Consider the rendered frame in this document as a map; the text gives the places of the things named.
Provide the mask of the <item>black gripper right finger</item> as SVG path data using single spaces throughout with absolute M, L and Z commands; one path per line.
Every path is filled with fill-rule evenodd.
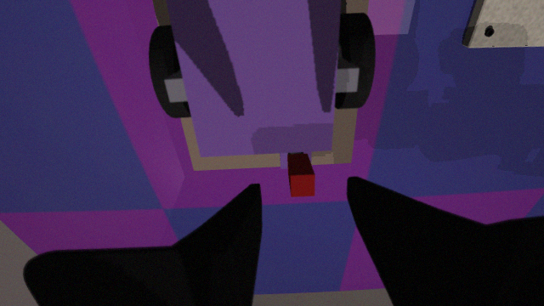
M 544 215 L 483 224 L 359 177 L 347 200 L 394 306 L 511 306 L 544 263 Z

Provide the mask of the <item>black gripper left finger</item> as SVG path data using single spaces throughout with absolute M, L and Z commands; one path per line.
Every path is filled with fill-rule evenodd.
M 261 238 L 250 184 L 172 246 L 53 250 L 23 276 L 39 306 L 252 306 Z

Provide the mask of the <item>red-headed stop pin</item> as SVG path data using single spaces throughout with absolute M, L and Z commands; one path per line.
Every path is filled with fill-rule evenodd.
M 287 155 L 291 197 L 315 196 L 315 172 L 308 154 Z

